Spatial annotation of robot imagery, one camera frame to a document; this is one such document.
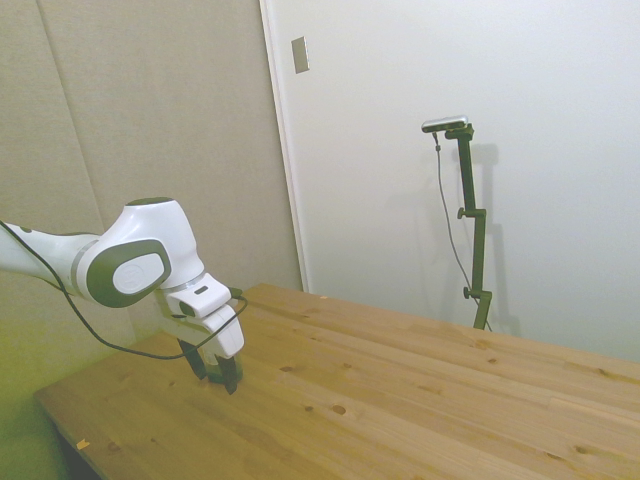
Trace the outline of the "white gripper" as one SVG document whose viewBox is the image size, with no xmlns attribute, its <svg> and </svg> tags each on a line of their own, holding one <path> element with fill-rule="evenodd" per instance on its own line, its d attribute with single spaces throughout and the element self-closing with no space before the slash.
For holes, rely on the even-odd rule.
<svg viewBox="0 0 640 480">
<path fill-rule="evenodd" d="M 229 291 L 156 290 L 154 295 L 163 315 L 162 328 L 179 339 L 184 358 L 199 380 L 207 377 L 207 370 L 196 345 L 213 335 L 200 351 L 205 360 L 216 359 L 213 382 L 223 385 L 229 395 L 234 394 L 244 375 L 241 360 L 235 356 L 244 346 L 244 336 L 236 311 L 229 304 Z"/>
</svg>

